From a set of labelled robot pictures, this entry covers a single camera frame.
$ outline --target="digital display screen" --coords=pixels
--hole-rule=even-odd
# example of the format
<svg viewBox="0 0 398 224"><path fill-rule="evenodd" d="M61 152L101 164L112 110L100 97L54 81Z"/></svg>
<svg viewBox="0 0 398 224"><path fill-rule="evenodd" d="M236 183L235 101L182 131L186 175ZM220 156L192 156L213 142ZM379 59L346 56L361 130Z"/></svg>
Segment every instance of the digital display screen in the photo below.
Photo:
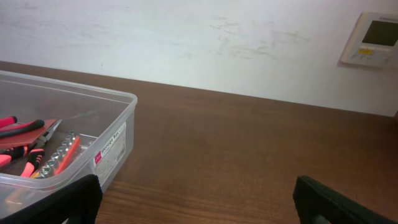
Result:
<svg viewBox="0 0 398 224"><path fill-rule="evenodd" d="M372 21L362 43L394 46L398 40L398 23Z"/></svg>

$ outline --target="clear plastic container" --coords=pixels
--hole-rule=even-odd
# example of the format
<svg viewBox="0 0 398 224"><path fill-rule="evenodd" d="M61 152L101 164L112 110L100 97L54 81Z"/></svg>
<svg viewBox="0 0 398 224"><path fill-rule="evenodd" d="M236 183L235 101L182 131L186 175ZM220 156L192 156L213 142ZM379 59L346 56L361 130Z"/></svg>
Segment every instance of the clear plastic container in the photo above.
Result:
<svg viewBox="0 0 398 224"><path fill-rule="evenodd" d="M125 127L125 150L100 179L103 192L132 151L134 109L137 104L137 97L133 94L0 71L0 95L0 118L16 116L20 122L62 119L46 144L46 156L55 152L71 130L79 134L82 145L67 169L47 179L19 177L25 159L0 168L0 218L33 204L87 174L98 175L94 157L121 127Z"/></svg>

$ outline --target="thermostat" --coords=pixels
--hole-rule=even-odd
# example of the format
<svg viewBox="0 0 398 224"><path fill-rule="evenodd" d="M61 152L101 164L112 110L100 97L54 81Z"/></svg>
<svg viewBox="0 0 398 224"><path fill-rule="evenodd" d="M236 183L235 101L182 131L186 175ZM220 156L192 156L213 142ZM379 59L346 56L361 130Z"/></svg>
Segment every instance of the thermostat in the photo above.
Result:
<svg viewBox="0 0 398 224"><path fill-rule="evenodd" d="M372 67L398 67L398 15L363 12L341 61Z"/></svg>

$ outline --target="black object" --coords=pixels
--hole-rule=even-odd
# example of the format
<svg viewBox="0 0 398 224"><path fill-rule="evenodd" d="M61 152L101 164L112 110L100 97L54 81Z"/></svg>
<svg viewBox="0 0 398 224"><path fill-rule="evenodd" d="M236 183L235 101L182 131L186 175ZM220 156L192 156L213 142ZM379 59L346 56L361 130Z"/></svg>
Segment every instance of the black object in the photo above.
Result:
<svg viewBox="0 0 398 224"><path fill-rule="evenodd" d="M90 174L6 218L0 224L94 224L102 201L98 177Z"/></svg>
<svg viewBox="0 0 398 224"><path fill-rule="evenodd" d="M41 119L37 119L31 123L20 124L17 126L13 126L10 128L2 128L0 129L0 138L11 137L17 134L23 134L29 131L33 131L39 129L44 126L44 121Z"/></svg>
<svg viewBox="0 0 398 224"><path fill-rule="evenodd" d="M28 150L27 146L17 146L17 147L6 149L3 152L0 152L0 155L11 156L11 161L14 161L16 159L24 157L25 150L26 151Z"/></svg>
<svg viewBox="0 0 398 224"><path fill-rule="evenodd" d="M299 176L293 193L301 224L397 224L308 176Z"/></svg>

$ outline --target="wood grain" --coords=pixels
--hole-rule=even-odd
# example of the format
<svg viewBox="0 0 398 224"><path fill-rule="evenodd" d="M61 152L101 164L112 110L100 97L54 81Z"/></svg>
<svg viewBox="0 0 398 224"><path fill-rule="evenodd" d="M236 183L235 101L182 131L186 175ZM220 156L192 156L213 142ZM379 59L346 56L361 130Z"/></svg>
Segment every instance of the wood grain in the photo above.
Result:
<svg viewBox="0 0 398 224"><path fill-rule="evenodd" d="M8 70L134 93L134 150L97 223L299 223L309 175L398 221L394 118L1 62Z"/></svg>

